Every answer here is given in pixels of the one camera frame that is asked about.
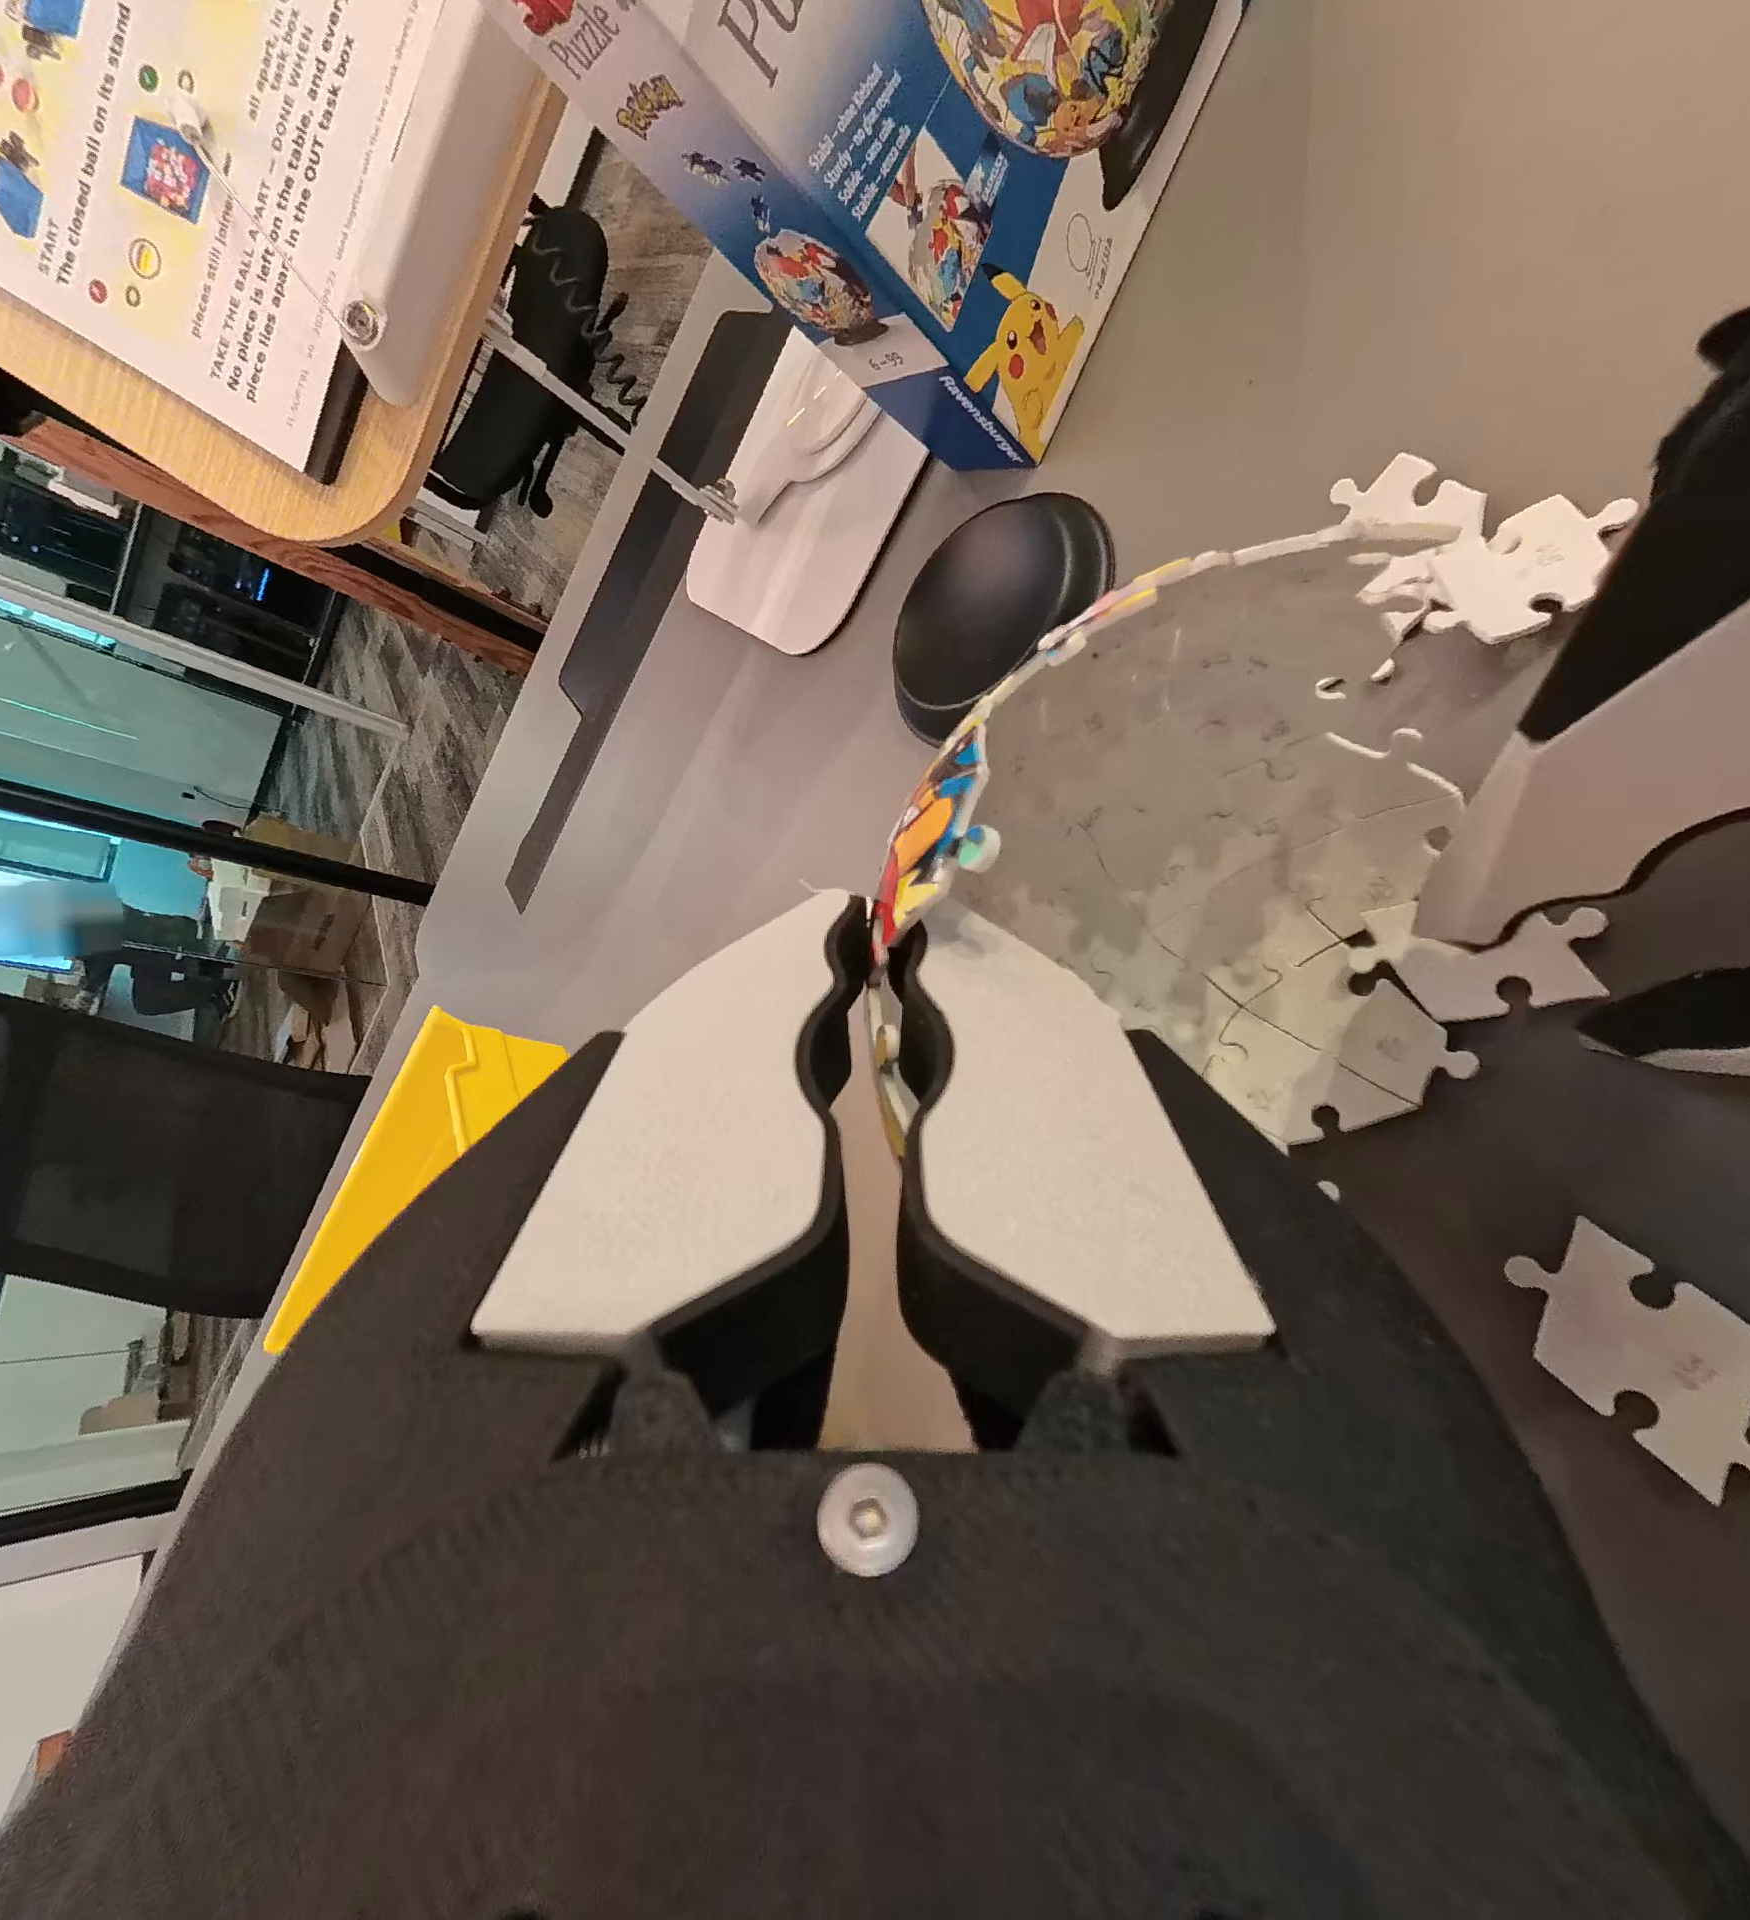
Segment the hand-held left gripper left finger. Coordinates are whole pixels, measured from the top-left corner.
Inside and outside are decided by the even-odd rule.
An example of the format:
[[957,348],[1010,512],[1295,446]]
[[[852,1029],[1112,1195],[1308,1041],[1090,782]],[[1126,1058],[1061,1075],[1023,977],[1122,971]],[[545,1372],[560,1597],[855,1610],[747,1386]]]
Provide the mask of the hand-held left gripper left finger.
[[658,1366],[716,1417],[830,1360],[848,1275],[832,1109],[869,958],[867,901],[814,892],[605,1034],[470,1339]]

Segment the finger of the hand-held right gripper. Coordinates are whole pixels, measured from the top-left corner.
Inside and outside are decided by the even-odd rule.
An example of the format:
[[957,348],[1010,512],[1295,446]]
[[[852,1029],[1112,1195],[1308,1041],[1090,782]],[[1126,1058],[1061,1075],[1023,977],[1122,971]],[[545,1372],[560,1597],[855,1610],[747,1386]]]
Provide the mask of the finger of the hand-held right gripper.
[[1653,859],[1750,815],[1750,600],[1558,737],[1514,737],[1432,866],[1415,933],[1501,944],[1527,911],[1607,901]]
[[1585,1014],[1578,1041],[1638,1065],[1750,1076],[1750,971],[1688,975]]

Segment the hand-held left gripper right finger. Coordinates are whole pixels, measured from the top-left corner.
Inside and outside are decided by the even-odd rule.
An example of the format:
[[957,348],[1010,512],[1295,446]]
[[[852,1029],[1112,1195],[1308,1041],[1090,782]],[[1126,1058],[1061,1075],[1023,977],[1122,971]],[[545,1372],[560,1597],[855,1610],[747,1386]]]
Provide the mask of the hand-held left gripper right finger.
[[1000,927],[888,954],[902,1143],[895,1285],[962,1399],[1023,1424],[1065,1372],[1249,1356],[1273,1309],[1118,1016]]

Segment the partly built puzzle ball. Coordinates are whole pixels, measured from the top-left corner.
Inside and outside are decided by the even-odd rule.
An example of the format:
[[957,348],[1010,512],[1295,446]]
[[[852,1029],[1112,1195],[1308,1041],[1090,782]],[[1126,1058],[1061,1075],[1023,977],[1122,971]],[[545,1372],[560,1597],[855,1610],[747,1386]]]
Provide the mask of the partly built puzzle ball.
[[1415,1113],[1479,1070],[1409,991],[1351,971],[1415,906],[1462,789],[1418,731],[1340,711],[1415,613],[1364,603],[1432,536],[1330,531],[1117,589],[947,737],[898,818],[872,940],[957,909],[1072,971],[1280,1147]]

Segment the black round ball stand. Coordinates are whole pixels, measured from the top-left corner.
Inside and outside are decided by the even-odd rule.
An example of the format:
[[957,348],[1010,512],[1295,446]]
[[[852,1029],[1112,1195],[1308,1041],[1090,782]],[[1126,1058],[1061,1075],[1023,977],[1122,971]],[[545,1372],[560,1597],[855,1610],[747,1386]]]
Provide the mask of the black round ball stand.
[[1044,634],[1108,595],[1112,573],[1108,519],[1078,494],[1023,494],[962,519],[895,616],[892,690],[905,731],[940,745]]

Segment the blue puzzle ball box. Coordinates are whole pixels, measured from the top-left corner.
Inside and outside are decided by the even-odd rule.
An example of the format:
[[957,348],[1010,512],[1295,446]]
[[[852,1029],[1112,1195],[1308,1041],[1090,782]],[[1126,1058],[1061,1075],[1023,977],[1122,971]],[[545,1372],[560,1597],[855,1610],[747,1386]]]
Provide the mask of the blue puzzle ball box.
[[947,470],[1030,470],[1243,3],[489,3]]

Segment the yellow plastic box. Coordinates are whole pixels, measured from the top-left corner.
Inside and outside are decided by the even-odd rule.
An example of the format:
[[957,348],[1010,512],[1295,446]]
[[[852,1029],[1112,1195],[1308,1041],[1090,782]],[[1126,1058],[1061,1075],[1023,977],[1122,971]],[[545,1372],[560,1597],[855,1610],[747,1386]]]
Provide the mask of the yellow plastic box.
[[367,1247],[436,1177],[511,1117],[567,1061],[537,1042],[429,1009],[264,1330],[278,1359]]

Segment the cardboard box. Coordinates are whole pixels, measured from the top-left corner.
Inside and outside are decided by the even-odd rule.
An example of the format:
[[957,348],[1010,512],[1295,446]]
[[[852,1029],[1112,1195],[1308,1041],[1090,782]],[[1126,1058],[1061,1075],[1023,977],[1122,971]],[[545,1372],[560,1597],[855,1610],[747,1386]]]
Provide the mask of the cardboard box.
[[287,1034],[307,1065],[327,1051],[327,1034],[345,1016],[344,963],[368,901],[340,886],[259,870],[247,855],[192,855],[205,882],[206,936],[229,948],[237,970],[278,991]]

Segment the black mesh chair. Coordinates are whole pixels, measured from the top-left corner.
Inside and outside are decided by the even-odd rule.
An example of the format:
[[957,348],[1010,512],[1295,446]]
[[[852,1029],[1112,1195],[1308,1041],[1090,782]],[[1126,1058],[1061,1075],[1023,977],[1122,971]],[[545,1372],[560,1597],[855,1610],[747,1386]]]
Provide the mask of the black mesh chair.
[[367,1090],[0,998],[0,1275],[261,1319]]

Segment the light wooden table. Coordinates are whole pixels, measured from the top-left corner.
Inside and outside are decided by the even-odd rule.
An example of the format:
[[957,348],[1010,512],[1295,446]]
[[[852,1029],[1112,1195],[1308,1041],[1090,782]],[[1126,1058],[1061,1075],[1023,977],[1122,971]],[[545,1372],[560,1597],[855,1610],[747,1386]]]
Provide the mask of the light wooden table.
[[367,536],[422,483],[555,113],[560,103],[541,83],[501,187],[486,201],[476,277],[456,302],[447,353],[433,363],[422,400],[388,406],[367,386],[332,483],[280,465],[149,377],[6,296],[0,296],[0,434],[21,437],[40,421],[65,421],[98,443],[135,454],[253,531],[310,545]]

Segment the black office chair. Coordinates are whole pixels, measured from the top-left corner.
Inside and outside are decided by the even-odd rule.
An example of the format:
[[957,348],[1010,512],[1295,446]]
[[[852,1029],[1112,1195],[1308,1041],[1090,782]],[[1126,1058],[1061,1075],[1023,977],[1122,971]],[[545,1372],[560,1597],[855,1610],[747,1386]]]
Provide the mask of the black office chair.
[[[534,201],[511,252],[501,315],[511,342],[581,397],[592,396],[595,372],[621,372],[611,326],[625,299],[605,299],[605,277],[598,223],[570,206]],[[482,349],[430,457],[429,490],[466,515],[514,501],[548,517],[550,470],[577,433],[592,434],[592,424],[520,363]]]

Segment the printed instruction sheet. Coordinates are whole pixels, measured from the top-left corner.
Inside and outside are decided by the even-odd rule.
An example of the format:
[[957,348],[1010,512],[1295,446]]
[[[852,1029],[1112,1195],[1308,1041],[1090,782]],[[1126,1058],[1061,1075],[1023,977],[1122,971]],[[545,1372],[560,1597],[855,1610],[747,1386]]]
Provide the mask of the printed instruction sheet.
[[0,3],[0,296],[332,483],[440,3]]

